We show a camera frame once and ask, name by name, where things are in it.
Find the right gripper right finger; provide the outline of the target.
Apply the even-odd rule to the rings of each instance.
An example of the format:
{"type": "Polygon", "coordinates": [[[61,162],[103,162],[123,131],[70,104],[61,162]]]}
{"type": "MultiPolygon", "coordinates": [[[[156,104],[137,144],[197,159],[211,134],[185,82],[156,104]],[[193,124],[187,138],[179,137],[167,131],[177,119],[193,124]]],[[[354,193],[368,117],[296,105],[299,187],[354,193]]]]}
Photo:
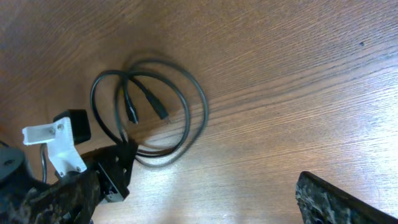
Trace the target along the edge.
{"type": "Polygon", "coordinates": [[[308,171],[300,173],[295,198],[304,224],[397,224],[397,218],[308,171]]]}

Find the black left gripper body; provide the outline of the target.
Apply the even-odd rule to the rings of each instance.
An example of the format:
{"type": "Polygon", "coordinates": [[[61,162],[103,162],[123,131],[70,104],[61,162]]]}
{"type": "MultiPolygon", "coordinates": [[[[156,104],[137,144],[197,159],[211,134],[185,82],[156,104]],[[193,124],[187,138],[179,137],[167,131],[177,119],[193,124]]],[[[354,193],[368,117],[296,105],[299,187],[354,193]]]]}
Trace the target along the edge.
{"type": "Polygon", "coordinates": [[[138,150],[137,143],[102,147],[81,155],[89,169],[97,172],[103,203],[122,202],[128,195],[132,166],[138,150]]]}

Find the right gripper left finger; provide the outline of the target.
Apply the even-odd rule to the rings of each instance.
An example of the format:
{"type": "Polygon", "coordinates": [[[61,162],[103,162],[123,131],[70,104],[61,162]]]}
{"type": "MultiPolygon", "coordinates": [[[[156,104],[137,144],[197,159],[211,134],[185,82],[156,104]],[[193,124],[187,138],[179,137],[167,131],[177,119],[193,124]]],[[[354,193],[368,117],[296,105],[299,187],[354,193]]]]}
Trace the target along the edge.
{"type": "Polygon", "coordinates": [[[101,186],[95,171],[64,179],[46,190],[36,187],[24,195],[16,184],[1,197],[1,223],[90,223],[101,201],[101,186]]]}

